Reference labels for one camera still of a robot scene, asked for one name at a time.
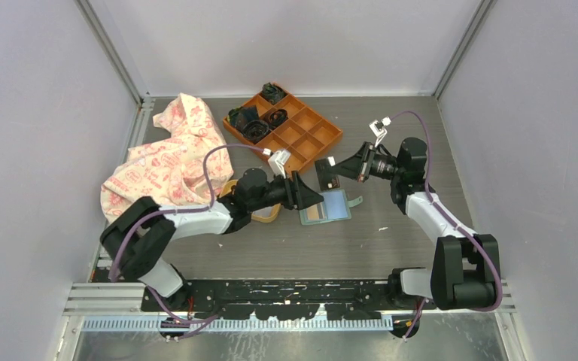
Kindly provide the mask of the orange credit card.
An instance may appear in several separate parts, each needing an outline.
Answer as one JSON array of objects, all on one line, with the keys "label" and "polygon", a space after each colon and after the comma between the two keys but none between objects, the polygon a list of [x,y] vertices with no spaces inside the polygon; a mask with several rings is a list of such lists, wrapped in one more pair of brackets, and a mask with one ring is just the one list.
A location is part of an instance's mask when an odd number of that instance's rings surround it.
[{"label": "orange credit card", "polygon": [[324,203],[318,203],[305,209],[306,219],[309,222],[319,222],[327,219],[326,209]]}]

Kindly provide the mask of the green card holder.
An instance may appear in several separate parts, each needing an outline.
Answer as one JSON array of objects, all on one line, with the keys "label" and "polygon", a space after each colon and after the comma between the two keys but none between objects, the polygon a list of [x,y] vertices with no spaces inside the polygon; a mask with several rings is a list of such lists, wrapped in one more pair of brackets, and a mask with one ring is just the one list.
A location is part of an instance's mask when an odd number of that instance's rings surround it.
[{"label": "green card holder", "polygon": [[306,219],[305,209],[300,211],[300,222],[303,226],[331,223],[352,218],[351,209],[363,202],[363,196],[355,199],[347,197],[345,190],[331,190],[321,194],[324,197],[323,203],[326,209],[327,219],[319,222],[309,222]]}]

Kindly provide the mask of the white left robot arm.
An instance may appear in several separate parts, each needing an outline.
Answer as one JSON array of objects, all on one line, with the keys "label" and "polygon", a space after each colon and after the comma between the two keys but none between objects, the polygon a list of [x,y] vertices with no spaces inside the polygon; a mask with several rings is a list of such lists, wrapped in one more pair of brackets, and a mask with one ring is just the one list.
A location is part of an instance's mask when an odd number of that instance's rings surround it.
[{"label": "white left robot arm", "polygon": [[100,243],[116,261],[110,276],[140,281],[160,296],[173,311],[184,308],[190,298],[183,276],[163,259],[170,241],[239,231],[251,222],[255,211],[274,205],[303,210],[323,202],[296,171],[290,177],[269,179],[265,171],[250,168],[229,193],[207,208],[158,205],[143,196],[127,208],[100,236]]}]

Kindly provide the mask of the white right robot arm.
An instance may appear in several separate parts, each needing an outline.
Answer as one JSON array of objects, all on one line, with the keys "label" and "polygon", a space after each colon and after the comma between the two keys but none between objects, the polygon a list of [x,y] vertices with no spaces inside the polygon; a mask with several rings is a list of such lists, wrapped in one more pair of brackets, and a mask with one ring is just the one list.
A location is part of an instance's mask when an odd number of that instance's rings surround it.
[{"label": "white right robot arm", "polygon": [[441,310],[493,311],[503,297],[497,240],[460,223],[442,204],[426,178],[427,156],[424,141],[406,138],[396,155],[365,142],[355,155],[327,165],[331,173],[361,183],[372,177],[389,181],[392,202],[435,247],[430,268],[395,270],[387,290],[395,308],[408,308],[419,296]]}]

